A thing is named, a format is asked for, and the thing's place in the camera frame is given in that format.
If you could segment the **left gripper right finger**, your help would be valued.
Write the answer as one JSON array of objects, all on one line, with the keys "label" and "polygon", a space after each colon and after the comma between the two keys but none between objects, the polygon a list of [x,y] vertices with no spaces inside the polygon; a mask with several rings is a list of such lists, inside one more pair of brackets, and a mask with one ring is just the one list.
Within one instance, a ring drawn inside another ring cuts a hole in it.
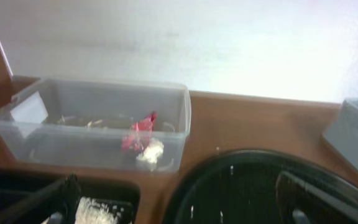
[{"label": "left gripper right finger", "polygon": [[358,208],[289,172],[278,175],[275,191],[282,223],[358,223]]}]

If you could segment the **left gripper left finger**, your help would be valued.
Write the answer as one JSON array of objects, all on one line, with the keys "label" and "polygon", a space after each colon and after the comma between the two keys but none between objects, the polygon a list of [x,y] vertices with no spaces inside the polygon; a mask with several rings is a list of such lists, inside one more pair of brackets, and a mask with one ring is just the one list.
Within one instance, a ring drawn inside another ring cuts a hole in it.
[{"label": "left gripper left finger", "polygon": [[54,214],[57,223],[74,223],[81,187],[76,175],[56,180],[0,211],[0,224],[42,223]]}]

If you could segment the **red snack wrapper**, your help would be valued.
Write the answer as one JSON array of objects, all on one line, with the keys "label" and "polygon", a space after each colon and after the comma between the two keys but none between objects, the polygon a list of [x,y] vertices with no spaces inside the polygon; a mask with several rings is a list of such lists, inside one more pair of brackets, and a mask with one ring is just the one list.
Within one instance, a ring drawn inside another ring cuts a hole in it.
[{"label": "red snack wrapper", "polygon": [[153,111],[144,119],[132,124],[129,134],[122,138],[121,147],[124,150],[143,151],[152,137],[157,120],[157,112]]}]

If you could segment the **white tissue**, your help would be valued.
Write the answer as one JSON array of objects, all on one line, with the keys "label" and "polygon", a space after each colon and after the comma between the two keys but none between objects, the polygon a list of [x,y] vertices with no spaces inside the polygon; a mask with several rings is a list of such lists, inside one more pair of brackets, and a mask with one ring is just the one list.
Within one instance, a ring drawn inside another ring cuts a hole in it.
[{"label": "white tissue", "polygon": [[136,157],[140,162],[148,164],[156,164],[164,152],[164,144],[162,141],[152,138],[149,145]]}]

